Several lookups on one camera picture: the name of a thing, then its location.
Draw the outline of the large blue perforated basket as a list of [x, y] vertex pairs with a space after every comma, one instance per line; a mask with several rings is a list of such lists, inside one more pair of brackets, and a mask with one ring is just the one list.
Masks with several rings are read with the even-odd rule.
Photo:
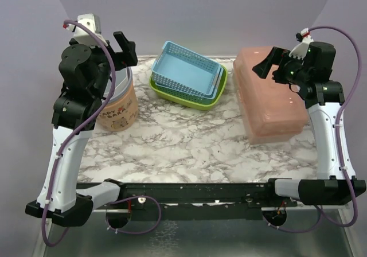
[[155, 83], [210, 94], [220, 68], [221, 65], [214, 60], [166, 41], [151, 70]]

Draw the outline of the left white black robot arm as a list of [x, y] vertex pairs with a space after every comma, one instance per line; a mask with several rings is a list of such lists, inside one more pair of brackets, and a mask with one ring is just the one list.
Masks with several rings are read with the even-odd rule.
[[53, 146], [44, 186], [25, 212], [37, 218], [50, 218], [61, 227], [80, 227], [93, 210], [105, 204], [122, 207], [127, 200], [125, 185], [105, 181], [77, 189], [77, 176], [84, 149], [96, 121], [85, 123], [105, 99], [110, 81], [110, 64], [103, 50], [70, 40], [61, 55], [58, 70], [64, 82], [53, 106]]

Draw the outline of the pink translucent lidded box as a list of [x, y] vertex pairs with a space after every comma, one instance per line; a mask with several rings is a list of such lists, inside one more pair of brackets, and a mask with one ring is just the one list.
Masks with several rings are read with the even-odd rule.
[[269, 74], [261, 79], [252, 70], [270, 46], [243, 48], [233, 62], [233, 83], [249, 143], [285, 142], [300, 134], [309, 116], [303, 100]]

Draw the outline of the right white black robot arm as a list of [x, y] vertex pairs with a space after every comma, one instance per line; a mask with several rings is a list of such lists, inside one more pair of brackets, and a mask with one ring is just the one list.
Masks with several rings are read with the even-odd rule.
[[264, 79], [273, 65], [276, 83], [298, 86], [305, 103], [317, 147], [318, 168], [314, 180], [276, 178], [263, 192], [264, 201], [276, 206], [284, 197], [306, 205], [344, 205], [366, 191], [366, 182], [358, 180], [350, 163], [342, 117], [338, 111], [345, 104], [341, 83], [330, 80], [336, 50], [326, 42], [306, 45], [306, 55], [296, 59], [290, 51], [273, 47], [268, 56], [252, 70]]

